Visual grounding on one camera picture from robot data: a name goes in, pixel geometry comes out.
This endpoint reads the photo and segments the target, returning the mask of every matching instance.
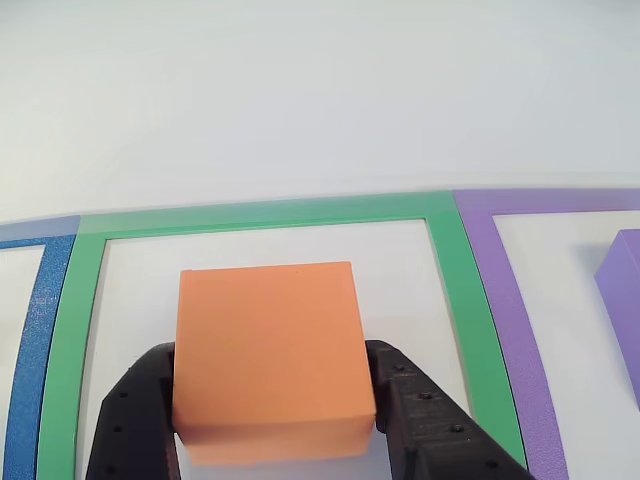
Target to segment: orange cube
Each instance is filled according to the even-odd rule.
[[[182,272],[174,373],[194,464],[365,453],[375,401],[351,264]]]

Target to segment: green square outline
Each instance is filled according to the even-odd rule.
[[[426,221],[430,230],[449,297],[476,421],[526,466],[502,351],[469,240],[453,193],[435,191],[83,216],[60,297],[49,355],[38,479],[75,479],[85,353],[108,240],[420,219]]]

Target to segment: purple block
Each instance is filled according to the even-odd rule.
[[[620,230],[596,273],[640,404],[640,230]]]

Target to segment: white background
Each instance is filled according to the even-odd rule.
[[[0,222],[640,186],[633,0],[7,0]]]
[[[400,348],[468,411],[448,300],[424,221],[113,240],[89,335],[76,478],[84,478],[104,396],[149,348],[175,341],[182,270],[342,260],[352,262],[366,337]],[[386,441],[376,435],[372,442],[365,458],[255,471],[193,469],[180,450],[181,470],[186,480],[388,480]]]
[[[640,212],[499,216],[574,480],[640,478],[640,412],[594,275]]]
[[[43,252],[44,246],[0,249],[0,477],[13,372]]]

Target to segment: blue tape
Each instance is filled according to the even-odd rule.
[[[52,231],[51,224],[45,226]],[[67,223],[59,225],[53,229],[54,234],[68,227]],[[44,245],[13,375],[5,435],[4,480],[36,478],[40,412],[49,349],[60,292],[75,238],[74,234],[0,242],[0,249]]]
[[[73,217],[0,225],[0,242],[75,235],[78,232],[79,224],[80,216],[76,215]]]

